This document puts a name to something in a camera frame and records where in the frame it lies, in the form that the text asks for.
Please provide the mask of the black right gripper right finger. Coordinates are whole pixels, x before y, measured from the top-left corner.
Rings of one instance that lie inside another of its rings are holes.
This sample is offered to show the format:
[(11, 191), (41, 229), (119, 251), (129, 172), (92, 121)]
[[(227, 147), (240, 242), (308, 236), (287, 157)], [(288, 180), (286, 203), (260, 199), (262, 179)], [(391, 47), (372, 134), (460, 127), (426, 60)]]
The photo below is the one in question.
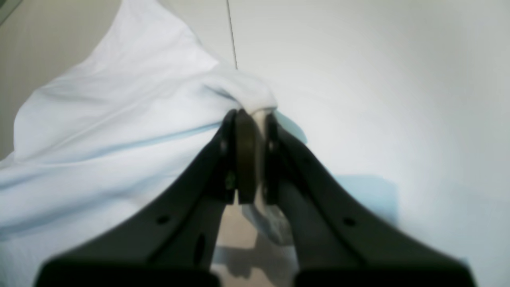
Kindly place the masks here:
[(474, 287), (470, 269), (381, 220), (266, 117), (267, 203), (291, 225), (295, 287)]

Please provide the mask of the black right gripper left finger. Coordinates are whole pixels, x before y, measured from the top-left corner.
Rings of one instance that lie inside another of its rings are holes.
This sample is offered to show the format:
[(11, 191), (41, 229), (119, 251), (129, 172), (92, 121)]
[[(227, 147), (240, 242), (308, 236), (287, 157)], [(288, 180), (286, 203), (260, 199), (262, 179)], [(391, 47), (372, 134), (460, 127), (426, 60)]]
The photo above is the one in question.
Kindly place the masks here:
[(111, 230), (51, 258), (37, 287), (219, 287), (210, 272), (226, 205), (235, 191), (251, 202), (253, 171), (240, 175), (241, 136), (257, 124), (244, 110), (231, 110), (212, 140), (185, 171), (142, 208)]

